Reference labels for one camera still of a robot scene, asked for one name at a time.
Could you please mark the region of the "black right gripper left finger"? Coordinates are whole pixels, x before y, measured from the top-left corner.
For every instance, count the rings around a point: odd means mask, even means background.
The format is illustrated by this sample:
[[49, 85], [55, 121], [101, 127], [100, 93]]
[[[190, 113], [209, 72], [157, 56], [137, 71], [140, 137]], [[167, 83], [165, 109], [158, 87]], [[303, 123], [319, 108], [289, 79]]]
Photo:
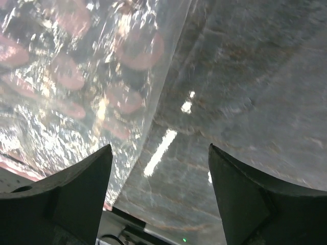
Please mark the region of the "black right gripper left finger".
[[95, 244], [112, 159], [106, 145], [54, 175], [1, 193], [1, 244]]

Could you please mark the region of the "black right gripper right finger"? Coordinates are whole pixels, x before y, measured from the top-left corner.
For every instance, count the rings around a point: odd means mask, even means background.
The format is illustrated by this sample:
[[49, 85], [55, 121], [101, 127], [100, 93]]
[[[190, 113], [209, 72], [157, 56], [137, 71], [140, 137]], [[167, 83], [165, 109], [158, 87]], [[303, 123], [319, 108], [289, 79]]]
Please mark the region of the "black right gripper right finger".
[[209, 146], [227, 244], [326, 244], [326, 192], [299, 186]]

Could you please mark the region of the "clear pink-dotted zip bag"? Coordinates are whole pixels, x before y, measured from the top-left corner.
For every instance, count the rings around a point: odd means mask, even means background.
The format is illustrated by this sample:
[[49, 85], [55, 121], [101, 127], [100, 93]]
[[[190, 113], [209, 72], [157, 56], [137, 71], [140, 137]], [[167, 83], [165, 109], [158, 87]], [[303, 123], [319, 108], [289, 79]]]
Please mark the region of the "clear pink-dotted zip bag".
[[31, 181], [110, 144], [104, 209], [141, 153], [190, 1], [1, 1], [1, 167]]

